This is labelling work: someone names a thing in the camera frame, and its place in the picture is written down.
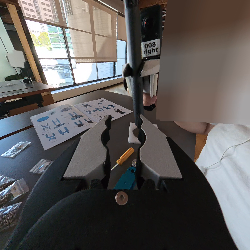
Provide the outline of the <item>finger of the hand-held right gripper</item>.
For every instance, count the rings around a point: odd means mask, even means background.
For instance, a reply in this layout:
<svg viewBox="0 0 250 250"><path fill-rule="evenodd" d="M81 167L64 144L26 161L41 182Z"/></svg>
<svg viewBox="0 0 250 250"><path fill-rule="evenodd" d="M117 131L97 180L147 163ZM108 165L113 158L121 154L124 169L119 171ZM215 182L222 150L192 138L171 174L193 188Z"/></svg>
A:
<svg viewBox="0 0 250 250"><path fill-rule="evenodd" d="M129 63L126 63L122 66L122 77L123 85L126 91L132 92L131 77L133 76L133 70L130 67Z"/></svg>
<svg viewBox="0 0 250 250"><path fill-rule="evenodd" d="M140 77L146 77L152 74L159 73L159 70L160 70L160 59L146 60L140 72Z"/></svg>

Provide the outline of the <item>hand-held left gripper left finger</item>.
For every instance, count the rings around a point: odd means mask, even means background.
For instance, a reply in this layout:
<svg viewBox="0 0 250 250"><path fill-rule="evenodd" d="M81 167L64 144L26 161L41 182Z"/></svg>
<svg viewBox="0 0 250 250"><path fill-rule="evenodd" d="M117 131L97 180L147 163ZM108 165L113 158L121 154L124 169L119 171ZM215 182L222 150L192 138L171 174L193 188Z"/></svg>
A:
<svg viewBox="0 0 250 250"><path fill-rule="evenodd" d="M64 173L66 180L83 180L89 187L98 179L108 188L111 161L107 143L110 140L111 115L106 115L80 137L80 141Z"/></svg>

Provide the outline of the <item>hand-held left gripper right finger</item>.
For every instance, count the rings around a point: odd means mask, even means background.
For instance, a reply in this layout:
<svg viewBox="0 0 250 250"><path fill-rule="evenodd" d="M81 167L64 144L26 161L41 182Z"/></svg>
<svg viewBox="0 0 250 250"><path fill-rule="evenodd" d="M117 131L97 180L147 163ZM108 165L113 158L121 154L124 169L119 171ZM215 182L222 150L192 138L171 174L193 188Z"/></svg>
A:
<svg viewBox="0 0 250 250"><path fill-rule="evenodd" d="M163 180L181 180L183 177L166 135L142 114L138 115L137 125L140 142L136 159L138 189L148 179L153 181L156 189L160 188Z"/></svg>

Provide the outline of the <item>long black metal rod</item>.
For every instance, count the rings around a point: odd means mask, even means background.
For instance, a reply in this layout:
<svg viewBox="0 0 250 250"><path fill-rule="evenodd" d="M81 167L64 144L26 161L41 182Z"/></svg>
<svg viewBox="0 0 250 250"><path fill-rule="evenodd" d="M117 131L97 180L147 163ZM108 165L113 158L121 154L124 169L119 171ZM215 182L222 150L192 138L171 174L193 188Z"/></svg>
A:
<svg viewBox="0 0 250 250"><path fill-rule="evenodd" d="M143 108L143 84L140 77L140 70L142 65L141 41L140 41L140 13L138 1L124 0L124 15L126 22L126 33L128 52L130 59L130 67L132 69L131 75L131 89L133 97L133 110L135 117L135 125L140 128L140 115L144 115Z"/></svg>

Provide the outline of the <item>blue metal bracket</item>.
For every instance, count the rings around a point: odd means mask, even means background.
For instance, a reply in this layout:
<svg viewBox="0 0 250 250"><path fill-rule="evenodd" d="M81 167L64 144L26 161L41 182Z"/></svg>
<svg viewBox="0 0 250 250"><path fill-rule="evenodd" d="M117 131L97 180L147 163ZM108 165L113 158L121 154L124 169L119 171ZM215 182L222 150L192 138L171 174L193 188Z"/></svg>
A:
<svg viewBox="0 0 250 250"><path fill-rule="evenodd" d="M120 177L114 189L133 190L136 185L135 171L136 167L129 167L127 171Z"/></svg>

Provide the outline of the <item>person's right forearm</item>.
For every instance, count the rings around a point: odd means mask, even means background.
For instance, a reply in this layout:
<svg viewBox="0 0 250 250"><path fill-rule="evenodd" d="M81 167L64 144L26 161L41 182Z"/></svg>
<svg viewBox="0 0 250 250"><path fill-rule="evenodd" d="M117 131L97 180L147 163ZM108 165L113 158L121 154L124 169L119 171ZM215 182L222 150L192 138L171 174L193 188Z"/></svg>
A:
<svg viewBox="0 0 250 250"><path fill-rule="evenodd" d="M200 135L208 135L208 133L215 127L215 125L206 122L174 122L184 130Z"/></svg>

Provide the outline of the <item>dark grey desk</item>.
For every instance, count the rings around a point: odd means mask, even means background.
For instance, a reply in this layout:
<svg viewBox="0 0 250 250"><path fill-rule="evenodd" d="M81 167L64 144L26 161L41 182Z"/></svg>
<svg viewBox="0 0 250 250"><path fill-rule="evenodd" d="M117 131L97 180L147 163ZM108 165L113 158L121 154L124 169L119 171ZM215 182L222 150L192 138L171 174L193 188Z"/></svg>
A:
<svg viewBox="0 0 250 250"><path fill-rule="evenodd" d="M110 173L108 188L101 181L92 180L85 186L83 180L66 180L64 173L80 141L88 130L72 139L44 150L35 131L25 130L31 145L14 159L1 157L1 174L24 178L29 191L21 199L21 211L12 230L8 249L114 249L115 240L127 241L129 248L140 244L159 249L195 249L198 238L203 237L204 215L198 201L199 178L212 193L210 185L200 173L186 150L195 149L195 134L179 127L173 121L151 120L157 124L170 145L182 174L181 180L163 180L159 189L151 179L144 181L141 189L110 189L118 182L116 170ZM111 121L109 149L111 168L116 157L126 151L129 136L129 114L121 120ZM53 161L43 172L29 172L41 159Z"/></svg>

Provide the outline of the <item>person's right hand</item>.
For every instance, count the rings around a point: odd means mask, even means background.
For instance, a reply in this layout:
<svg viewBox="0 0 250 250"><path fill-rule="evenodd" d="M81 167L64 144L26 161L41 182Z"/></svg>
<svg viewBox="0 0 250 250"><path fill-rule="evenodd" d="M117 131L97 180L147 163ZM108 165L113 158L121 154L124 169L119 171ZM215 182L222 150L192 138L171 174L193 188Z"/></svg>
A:
<svg viewBox="0 0 250 250"><path fill-rule="evenodd" d="M143 106L150 106L153 104L157 104L157 96L150 96L150 93L143 92Z"/></svg>

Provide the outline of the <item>beige roller blind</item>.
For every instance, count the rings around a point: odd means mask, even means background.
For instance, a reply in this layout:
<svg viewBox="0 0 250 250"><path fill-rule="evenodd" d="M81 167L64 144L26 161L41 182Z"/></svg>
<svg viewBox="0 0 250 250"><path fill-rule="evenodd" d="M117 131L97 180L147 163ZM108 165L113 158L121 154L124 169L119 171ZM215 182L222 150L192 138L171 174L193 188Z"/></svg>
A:
<svg viewBox="0 0 250 250"><path fill-rule="evenodd" d="M71 1L67 27L77 64L117 61L117 13L96 1Z"/></svg>
<svg viewBox="0 0 250 250"><path fill-rule="evenodd" d="M125 18L117 15L117 39L127 41Z"/></svg>

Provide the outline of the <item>white foam piece with hole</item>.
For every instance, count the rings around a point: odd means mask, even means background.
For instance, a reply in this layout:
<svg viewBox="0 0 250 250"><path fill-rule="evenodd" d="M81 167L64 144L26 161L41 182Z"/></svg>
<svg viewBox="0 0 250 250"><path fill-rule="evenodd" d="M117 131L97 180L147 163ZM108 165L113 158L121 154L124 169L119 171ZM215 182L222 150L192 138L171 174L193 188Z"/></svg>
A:
<svg viewBox="0 0 250 250"><path fill-rule="evenodd" d="M129 127L129 138L128 143L134 143L134 144L141 144L139 141L139 136L135 136L133 131L136 129L135 123L130 123ZM150 122L142 123L140 128L145 133L145 143L147 144L154 144L154 140L162 133L156 124L152 124Z"/></svg>

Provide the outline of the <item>open instruction booklet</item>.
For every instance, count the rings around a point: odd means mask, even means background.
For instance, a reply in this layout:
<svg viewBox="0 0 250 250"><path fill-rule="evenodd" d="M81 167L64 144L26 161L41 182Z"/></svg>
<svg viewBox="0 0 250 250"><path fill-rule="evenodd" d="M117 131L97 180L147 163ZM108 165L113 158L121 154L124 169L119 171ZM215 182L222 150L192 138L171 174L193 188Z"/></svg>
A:
<svg viewBox="0 0 250 250"><path fill-rule="evenodd" d="M76 105L61 105L34 115L30 120L44 150L47 150L90 129L106 115L116 120L130 113L131 110L100 98Z"/></svg>

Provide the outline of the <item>small clear plastic parts bag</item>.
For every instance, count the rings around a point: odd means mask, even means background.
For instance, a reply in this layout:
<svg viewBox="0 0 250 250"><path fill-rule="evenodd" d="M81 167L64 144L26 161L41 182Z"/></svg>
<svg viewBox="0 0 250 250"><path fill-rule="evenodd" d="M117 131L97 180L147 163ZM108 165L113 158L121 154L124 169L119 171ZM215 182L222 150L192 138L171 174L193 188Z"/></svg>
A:
<svg viewBox="0 0 250 250"><path fill-rule="evenodd" d="M29 190L24 178L16 180L13 184L0 192L0 207L7 206L10 202L26 194Z"/></svg>
<svg viewBox="0 0 250 250"><path fill-rule="evenodd" d="M4 152L0 157L15 158L20 152L22 152L31 142L20 141L16 143L8 151Z"/></svg>
<svg viewBox="0 0 250 250"><path fill-rule="evenodd" d="M41 159L29 172L43 174L43 172L52 164L53 161Z"/></svg>
<svg viewBox="0 0 250 250"><path fill-rule="evenodd" d="M0 176L0 191L4 190L7 188L9 185L11 185L15 179L7 177L5 175Z"/></svg>
<svg viewBox="0 0 250 250"><path fill-rule="evenodd" d="M22 202L0 208L0 231L16 225Z"/></svg>

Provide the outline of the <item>large window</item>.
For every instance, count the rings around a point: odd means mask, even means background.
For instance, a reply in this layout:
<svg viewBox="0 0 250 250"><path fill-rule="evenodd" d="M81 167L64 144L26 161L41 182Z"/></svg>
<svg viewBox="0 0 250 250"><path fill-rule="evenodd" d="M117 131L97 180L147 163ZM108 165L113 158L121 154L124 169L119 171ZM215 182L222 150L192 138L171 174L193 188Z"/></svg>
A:
<svg viewBox="0 0 250 250"><path fill-rule="evenodd" d="M117 61L77 64L69 29L26 20L39 62L48 85L55 88L96 82L121 75L127 62L127 42L117 40Z"/></svg>

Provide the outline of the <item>dark side table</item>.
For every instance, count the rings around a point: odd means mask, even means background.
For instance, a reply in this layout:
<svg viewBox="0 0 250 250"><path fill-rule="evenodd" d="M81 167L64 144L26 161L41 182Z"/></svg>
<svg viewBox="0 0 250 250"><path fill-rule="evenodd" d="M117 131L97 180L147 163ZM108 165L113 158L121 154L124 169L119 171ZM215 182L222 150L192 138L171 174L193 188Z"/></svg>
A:
<svg viewBox="0 0 250 250"><path fill-rule="evenodd" d="M6 118L54 104L53 86L32 81L9 80L0 83L0 117Z"/></svg>

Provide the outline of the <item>wooden post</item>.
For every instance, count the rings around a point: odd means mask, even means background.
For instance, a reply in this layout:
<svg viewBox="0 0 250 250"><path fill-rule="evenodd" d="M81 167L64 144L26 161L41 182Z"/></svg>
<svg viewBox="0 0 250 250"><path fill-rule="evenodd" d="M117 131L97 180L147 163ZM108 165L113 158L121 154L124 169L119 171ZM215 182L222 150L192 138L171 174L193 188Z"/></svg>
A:
<svg viewBox="0 0 250 250"><path fill-rule="evenodd" d="M11 19L19 36L35 80L39 83L48 84L22 12L19 14L16 9L16 5L11 4L10 1L6 2L6 6L10 13Z"/></svg>

